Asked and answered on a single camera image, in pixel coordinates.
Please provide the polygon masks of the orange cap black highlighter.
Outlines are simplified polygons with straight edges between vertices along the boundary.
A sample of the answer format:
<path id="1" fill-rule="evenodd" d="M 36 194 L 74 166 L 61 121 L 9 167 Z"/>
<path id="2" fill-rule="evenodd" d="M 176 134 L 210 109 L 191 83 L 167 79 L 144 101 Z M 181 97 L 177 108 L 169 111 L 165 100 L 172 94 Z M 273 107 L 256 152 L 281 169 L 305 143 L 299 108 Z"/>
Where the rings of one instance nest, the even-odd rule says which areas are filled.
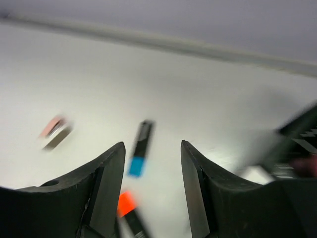
<path id="1" fill-rule="evenodd" d="M 150 238 L 151 235 L 142 220 L 136 203 L 130 192 L 120 194 L 117 206 L 117 214 L 127 223 L 135 238 Z"/>

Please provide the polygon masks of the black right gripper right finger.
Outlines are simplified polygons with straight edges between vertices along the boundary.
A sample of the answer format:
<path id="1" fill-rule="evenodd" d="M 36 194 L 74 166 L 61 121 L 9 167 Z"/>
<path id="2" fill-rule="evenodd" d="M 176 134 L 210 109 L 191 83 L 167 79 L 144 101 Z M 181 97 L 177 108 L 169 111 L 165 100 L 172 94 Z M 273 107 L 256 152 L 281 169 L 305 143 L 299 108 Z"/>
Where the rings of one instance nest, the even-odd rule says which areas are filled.
<path id="1" fill-rule="evenodd" d="M 314 238 L 317 181 L 243 179 L 181 143 L 181 166 L 194 238 Z"/>

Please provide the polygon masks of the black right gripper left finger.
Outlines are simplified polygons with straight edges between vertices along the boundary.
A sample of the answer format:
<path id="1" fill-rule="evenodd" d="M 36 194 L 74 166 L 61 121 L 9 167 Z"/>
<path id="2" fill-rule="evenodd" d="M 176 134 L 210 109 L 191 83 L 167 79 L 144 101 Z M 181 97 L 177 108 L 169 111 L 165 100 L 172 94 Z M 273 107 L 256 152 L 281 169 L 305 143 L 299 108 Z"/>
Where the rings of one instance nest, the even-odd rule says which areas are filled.
<path id="1" fill-rule="evenodd" d="M 116 238 L 125 146 L 41 186 L 0 190 L 3 238 Z"/>

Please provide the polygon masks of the blue cap black highlighter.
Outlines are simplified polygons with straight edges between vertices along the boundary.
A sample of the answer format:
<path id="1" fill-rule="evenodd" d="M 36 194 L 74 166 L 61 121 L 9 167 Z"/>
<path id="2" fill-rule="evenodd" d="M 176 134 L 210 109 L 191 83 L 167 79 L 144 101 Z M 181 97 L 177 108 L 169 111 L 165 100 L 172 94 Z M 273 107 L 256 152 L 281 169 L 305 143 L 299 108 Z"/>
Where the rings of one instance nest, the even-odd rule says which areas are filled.
<path id="1" fill-rule="evenodd" d="M 149 119 L 139 124 L 127 172 L 130 177 L 139 178 L 143 173 L 155 124 L 154 120 Z"/>

